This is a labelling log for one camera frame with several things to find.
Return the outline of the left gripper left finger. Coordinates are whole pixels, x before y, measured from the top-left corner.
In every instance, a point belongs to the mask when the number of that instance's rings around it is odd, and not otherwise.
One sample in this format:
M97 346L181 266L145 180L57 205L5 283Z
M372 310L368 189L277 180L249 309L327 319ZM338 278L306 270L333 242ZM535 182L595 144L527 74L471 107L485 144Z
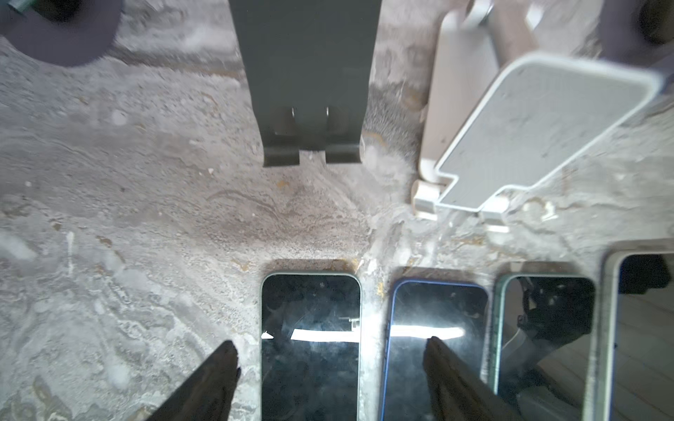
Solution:
M239 379L238 351L226 340L147 421L228 420Z

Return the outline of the green edged phone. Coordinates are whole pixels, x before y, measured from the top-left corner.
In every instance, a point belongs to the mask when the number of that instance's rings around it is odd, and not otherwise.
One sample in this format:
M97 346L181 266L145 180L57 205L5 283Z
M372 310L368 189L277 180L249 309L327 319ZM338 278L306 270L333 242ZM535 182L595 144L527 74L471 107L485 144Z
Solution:
M358 417L362 289L354 275L280 272L262 286L264 420Z

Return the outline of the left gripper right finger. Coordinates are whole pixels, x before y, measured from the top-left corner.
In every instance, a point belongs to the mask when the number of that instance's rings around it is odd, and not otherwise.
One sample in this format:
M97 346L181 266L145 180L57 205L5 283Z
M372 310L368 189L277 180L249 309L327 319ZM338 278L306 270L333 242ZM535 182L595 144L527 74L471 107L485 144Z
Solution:
M519 418L437 337L427 340L423 368L435 419L499 421Z

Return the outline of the blue edged phone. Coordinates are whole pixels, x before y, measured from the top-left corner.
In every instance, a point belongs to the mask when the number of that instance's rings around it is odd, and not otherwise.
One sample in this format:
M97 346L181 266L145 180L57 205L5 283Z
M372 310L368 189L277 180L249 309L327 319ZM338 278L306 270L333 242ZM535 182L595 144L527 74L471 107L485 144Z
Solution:
M473 374L483 368L487 292L467 283L407 279L393 291L385 348L381 420L434 418L423 355L439 338Z

